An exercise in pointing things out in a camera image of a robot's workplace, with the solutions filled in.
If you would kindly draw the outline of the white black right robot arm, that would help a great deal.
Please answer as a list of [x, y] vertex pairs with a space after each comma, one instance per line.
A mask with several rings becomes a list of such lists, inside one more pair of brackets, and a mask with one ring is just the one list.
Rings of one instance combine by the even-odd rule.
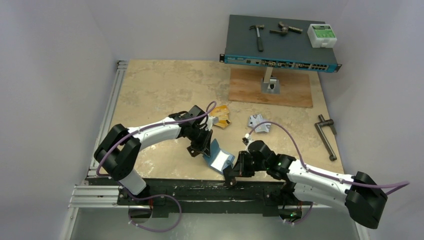
[[350, 175], [302, 165], [293, 156], [275, 153], [262, 140], [253, 141], [240, 151], [235, 164], [223, 169], [223, 175], [226, 185], [233, 187], [237, 178], [250, 178], [260, 171], [285, 182], [280, 191], [284, 202], [292, 204], [298, 200], [333, 207], [369, 229], [378, 228], [388, 200], [387, 194], [364, 172]]

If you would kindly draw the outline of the blue leather card holder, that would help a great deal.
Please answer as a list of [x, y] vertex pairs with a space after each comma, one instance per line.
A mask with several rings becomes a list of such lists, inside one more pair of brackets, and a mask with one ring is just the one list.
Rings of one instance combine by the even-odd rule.
[[202, 157], [212, 170], [221, 175], [224, 174], [225, 168], [232, 169], [236, 162], [235, 156], [223, 150], [216, 139], [210, 143], [210, 156], [203, 155]]

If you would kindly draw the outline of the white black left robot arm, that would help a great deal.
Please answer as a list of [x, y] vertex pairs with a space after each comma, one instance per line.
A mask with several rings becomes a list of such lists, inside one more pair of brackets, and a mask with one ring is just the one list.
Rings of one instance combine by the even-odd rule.
[[139, 152], [167, 140], [187, 138], [192, 157], [211, 156], [215, 118], [194, 105], [189, 111], [172, 113], [155, 123], [138, 127], [114, 125], [94, 151], [93, 157], [109, 177], [129, 191], [138, 205], [149, 199], [148, 184], [135, 170]]

